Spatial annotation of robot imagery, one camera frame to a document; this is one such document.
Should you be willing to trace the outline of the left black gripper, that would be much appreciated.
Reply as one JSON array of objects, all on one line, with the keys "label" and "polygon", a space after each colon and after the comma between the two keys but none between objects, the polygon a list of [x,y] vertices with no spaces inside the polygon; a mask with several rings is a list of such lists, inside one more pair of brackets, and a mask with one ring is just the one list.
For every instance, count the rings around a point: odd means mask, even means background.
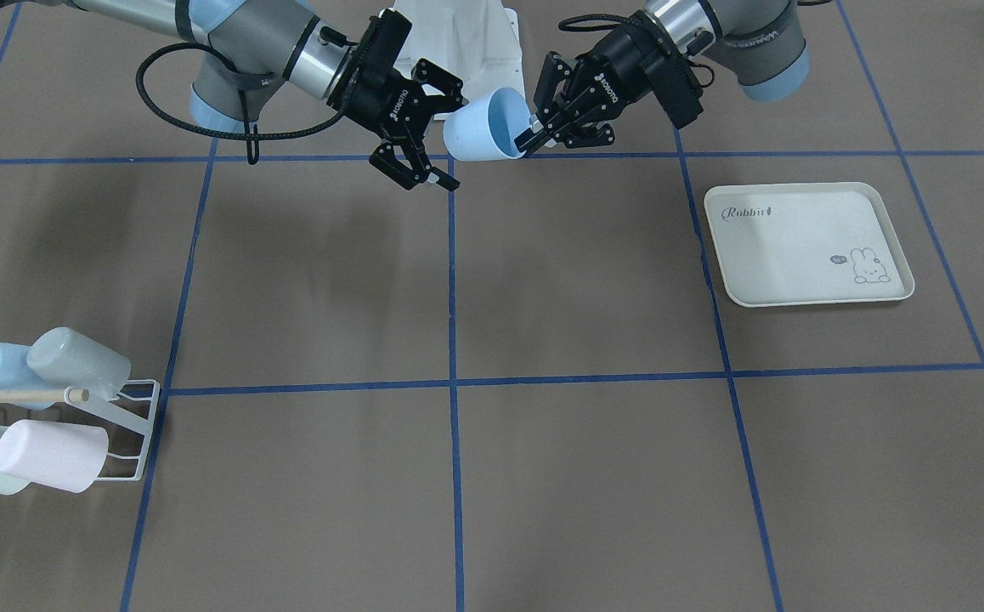
[{"label": "left black gripper", "polygon": [[519,154],[541,147],[611,146],[611,122],[628,105],[654,94],[672,127],[701,115],[704,85],[695,65],[651,17],[608,17],[604,38],[573,61],[547,52],[534,89],[530,127],[515,137]]}]

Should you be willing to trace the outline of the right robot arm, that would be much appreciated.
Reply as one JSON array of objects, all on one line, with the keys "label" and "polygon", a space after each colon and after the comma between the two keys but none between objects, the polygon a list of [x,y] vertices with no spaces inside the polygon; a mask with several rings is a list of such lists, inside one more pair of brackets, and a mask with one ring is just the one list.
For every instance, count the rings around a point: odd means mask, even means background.
[{"label": "right robot arm", "polygon": [[[408,74],[396,69],[413,23],[394,8],[372,16],[359,40],[334,30],[306,1],[72,1],[70,8],[176,37],[136,70],[139,97],[174,127],[242,142],[250,164],[258,163],[263,142],[309,137],[348,119],[378,137],[369,162],[403,189],[460,186],[434,166],[425,137],[435,116],[465,104],[462,80],[429,59],[418,59]],[[159,107],[145,84],[158,59],[183,50],[204,54],[190,85],[189,122]],[[264,105],[286,84],[334,115],[297,131],[260,132]]]}]

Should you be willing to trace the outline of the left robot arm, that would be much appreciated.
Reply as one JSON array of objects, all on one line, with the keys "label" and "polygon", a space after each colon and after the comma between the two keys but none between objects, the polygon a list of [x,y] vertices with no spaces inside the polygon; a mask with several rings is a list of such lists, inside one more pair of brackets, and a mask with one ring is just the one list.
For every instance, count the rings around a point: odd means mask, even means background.
[{"label": "left robot arm", "polygon": [[796,1],[648,1],[621,16],[589,13],[559,30],[600,31],[576,59],[551,51],[544,58],[532,104],[534,116],[514,139],[525,156],[551,143],[570,150],[615,142],[613,121],[651,94],[672,128],[702,113],[706,70],[725,67],[749,99],[769,102],[793,94],[810,70]]}]

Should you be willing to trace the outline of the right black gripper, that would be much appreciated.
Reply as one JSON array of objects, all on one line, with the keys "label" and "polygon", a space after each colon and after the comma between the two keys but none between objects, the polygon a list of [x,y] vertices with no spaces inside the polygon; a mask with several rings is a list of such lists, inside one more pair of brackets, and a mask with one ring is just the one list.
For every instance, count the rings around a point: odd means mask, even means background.
[{"label": "right black gripper", "polygon": [[433,119],[444,120],[466,104],[462,80],[426,58],[415,62],[410,76],[395,69],[411,27],[395,10],[371,17],[326,104],[384,139],[369,163],[404,190],[434,184],[454,191],[461,182],[435,167],[421,144]]}]

